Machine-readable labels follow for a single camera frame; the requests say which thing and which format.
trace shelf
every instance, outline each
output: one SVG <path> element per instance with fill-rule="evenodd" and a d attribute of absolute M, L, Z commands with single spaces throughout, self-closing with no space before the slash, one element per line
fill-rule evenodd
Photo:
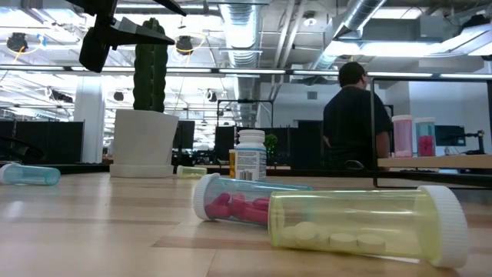
<path fill-rule="evenodd" d="M 454 155 L 441 157 L 378 159 L 386 168 L 492 169 L 492 155 Z"/>

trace pill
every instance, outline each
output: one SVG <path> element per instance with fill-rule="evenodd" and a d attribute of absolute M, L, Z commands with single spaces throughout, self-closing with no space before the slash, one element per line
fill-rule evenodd
<path fill-rule="evenodd" d="M 229 212 L 237 219 L 243 219 L 243 213 L 246 209 L 244 195 L 237 194 L 231 197 L 231 203 L 228 205 Z"/>
<path fill-rule="evenodd" d="M 330 235 L 330 247 L 341 251 L 352 251 L 357 248 L 357 238 L 345 233 Z"/>
<path fill-rule="evenodd" d="M 259 209 L 262 211 L 268 211 L 268 204 L 270 203 L 270 199 L 265 197 L 265 198 L 260 198 L 260 199 L 255 199 L 253 201 L 253 207 L 255 209 Z"/>
<path fill-rule="evenodd" d="M 268 212 L 254 209 L 252 208 L 252 205 L 244 210 L 243 217 L 245 220 L 251 222 L 268 225 Z"/>
<path fill-rule="evenodd" d="M 227 205 L 229 203 L 229 199 L 231 199 L 231 195 L 226 192 L 223 192 L 212 202 L 212 204 Z"/>
<path fill-rule="evenodd" d="M 317 225 L 313 222 L 299 222 L 295 226 L 294 234 L 300 247 L 310 247 L 317 241 Z"/>
<path fill-rule="evenodd" d="M 330 229 L 326 226 L 317 228 L 317 239 L 321 243 L 328 244 L 330 242 Z"/>
<path fill-rule="evenodd" d="M 288 242 L 293 242 L 295 240 L 295 227 L 294 226 L 284 227 L 282 229 L 281 235 L 282 235 L 282 239 Z"/>
<path fill-rule="evenodd" d="M 225 205 L 208 204 L 205 206 L 205 213 L 211 219 L 227 219 L 231 216 L 229 208 Z"/>
<path fill-rule="evenodd" d="M 359 235 L 357 237 L 357 246 L 365 252 L 382 253 L 386 251 L 386 242 L 377 235 Z"/>

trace cactus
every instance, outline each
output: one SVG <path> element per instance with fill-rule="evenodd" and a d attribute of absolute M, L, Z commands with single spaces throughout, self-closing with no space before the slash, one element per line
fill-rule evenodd
<path fill-rule="evenodd" d="M 164 29 L 155 18 L 147 20 L 143 26 L 165 34 Z M 164 111 L 167 63 L 167 45 L 137 45 L 135 47 L 133 109 Z"/>

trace ceiling duct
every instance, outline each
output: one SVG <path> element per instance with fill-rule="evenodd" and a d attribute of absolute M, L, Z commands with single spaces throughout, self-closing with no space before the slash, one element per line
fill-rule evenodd
<path fill-rule="evenodd" d="M 351 0 L 345 13 L 331 18 L 324 34 L 327 48 L 311 65 L 311 69 L 330 69 L 337 59 L 337 56 L 326 53 L 331 41 L 341 36 L 360 38 L 362 28 L 385 2 L 386 0 Z"/>
<path fill-rule="evenodd" d="M 225 40 L 230 51 L 229 61 L 233 68 L 258 67 L 258 53 L 250 52 L 258 43 L 259 7 L 248 4 L 219 5 L 225 23 Z M 252 77 L 237 77 L 234 90 L 238 99 L 258 100 L 260 98 L 259 82 Z M 251 125 L 250 114 L 257 108 L 250 105 L 239 105 L 239 115 L 244 126 Z"/>
<path fill-rule="evenodd" d="M 181 9 L 189 15 L 210 15 L 221 17 L 221 12 L 216 5 L 208 5 L 207 2 L 202 4 L 180 4 Z M 175 13 L 164 6 L 157 5 L 150 7 L 136 4 L 119 4 L 116 7 L 116 14 L 152 14 L 152 15 L 175 15 Z"/>

